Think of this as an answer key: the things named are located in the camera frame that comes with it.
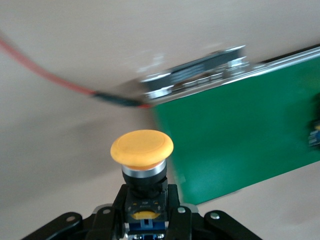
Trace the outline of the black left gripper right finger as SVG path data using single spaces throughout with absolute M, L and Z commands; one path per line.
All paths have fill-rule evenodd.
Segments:
M 165 240 L 263 240 L 224 211 L 211 210 L 201 216 L 181 205 L 175 184 L 168 185 L 168 206 Z

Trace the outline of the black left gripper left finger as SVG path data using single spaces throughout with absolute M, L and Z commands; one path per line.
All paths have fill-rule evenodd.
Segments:
M 119 240 L 124 237 L 127 190 L 123 184 L 112 204 L 98 206 L 85 219 L 77 212 L 66 212 L 21 240 Z

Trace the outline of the green conveyor belt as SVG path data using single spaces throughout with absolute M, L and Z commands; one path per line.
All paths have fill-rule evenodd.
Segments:
M 320 161 L 320 149 L 308 144 L 320 43 L 258 63 L 233 47 L 139 82 L 174 143 L 173 174 L 187 203 Z

